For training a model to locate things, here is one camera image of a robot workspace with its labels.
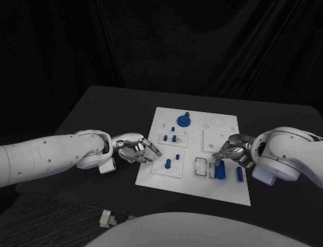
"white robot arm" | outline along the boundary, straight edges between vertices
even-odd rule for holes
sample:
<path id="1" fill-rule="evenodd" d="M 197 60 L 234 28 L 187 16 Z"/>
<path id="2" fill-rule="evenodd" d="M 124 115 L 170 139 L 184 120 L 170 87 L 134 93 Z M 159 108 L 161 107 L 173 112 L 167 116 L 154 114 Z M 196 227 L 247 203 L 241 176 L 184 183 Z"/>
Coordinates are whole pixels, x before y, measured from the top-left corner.
<path id="1" fill-rule="evenodd" d="M 127 133 L 111 138 L 97 130 L 0 146 L 0 187 L 50 176 L 73 165 L 79 169 L 98 167 L 101 173 L 114 171 L 112 152 L 130 163 L 150 162 L 143 157 L 144 146 L 161 156 L 141 134 Z"/>
<path id="2" fill-rule="evenodd" d="M 277 178 L 296 181 L 303 173 L 323 189 L 323 138 L 290 127 L 280 127 L 257 138 L 232 135 L 215 159 L 231 158 L 268 185 Z"/>

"black backdrop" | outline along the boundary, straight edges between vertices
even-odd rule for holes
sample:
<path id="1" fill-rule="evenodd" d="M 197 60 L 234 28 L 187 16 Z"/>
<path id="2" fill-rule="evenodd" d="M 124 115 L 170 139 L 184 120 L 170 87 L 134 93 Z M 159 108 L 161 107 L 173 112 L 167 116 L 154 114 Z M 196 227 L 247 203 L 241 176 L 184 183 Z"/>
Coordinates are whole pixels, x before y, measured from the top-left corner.
<path id="1" fill-rule="evenodd" d="M 0 1 L 0 145 L 52 135 L 91 85 L 323 116 L 323 1 Z"/>

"floor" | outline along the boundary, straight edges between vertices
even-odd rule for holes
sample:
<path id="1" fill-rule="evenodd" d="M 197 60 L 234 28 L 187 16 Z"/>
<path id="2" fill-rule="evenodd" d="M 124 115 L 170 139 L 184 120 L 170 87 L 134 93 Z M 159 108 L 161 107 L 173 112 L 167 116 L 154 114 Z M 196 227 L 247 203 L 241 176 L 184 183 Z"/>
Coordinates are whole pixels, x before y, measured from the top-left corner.
<path id="1" fill-rule="evenodd" d="M 0 246 L 84 246 L 107 228 L 98 221 L 102 209 L 20 194 L 0 214 Z M 117 223 L 127 215 L 114 214 Z"/>

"robotic hand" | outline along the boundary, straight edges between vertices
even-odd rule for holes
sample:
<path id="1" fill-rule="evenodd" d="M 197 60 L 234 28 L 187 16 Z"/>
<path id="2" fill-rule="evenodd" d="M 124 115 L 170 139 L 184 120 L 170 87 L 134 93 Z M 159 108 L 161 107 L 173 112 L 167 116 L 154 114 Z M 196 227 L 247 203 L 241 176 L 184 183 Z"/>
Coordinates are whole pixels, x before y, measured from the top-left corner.
<path id="1" fill-rule="evenodd" d="M 73 165 L 79 169 L 98 167 L 101 173 L 114 171 L 112 152 L 128 163 L 151 162 L 150 158 L 143 157 L 146 147 L 161 156 L 141 134 L 127 133 L 111 137 L 98 130 L 0 146 L 0 187 L 50 176 Z"/>
<path id="2" fill-rule="evenodd" d="M 303 173 L 323 189 L 323 138 L 290 127 L 280 127 L 257 138 L 229 136 L 212 158 L 231 158 L 249 169 L 257 164 L 252 177 L 272 185 L 277 178 L 296 181 Z"/>

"table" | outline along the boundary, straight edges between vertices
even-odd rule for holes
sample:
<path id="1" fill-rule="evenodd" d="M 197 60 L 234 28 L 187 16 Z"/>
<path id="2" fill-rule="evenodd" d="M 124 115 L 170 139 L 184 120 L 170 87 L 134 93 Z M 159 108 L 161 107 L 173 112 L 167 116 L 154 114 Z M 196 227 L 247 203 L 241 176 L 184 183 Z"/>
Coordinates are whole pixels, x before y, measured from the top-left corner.
<path id="1" fill-rule="evenodd" d="M 239 133 L 257 136 L 275 127 L 294 127 L 323 137 L 323 119 L 314 108 L 182 94 L 91 86 L 56 135 L 102 130 L 111 136 L 147 136 L 156 107 L 235 115 Z M 225 217 L 323 246 L 323 190 L 300 175 L 267 186 L 247 171 L 251 207 L 137 186 L 138 164 L 114 155 L 117 170 L 71 168 L 50 177 L 17 184 L 17 191 L 88 204 L 117 213 L 144 216 L 170 211 Z"/>

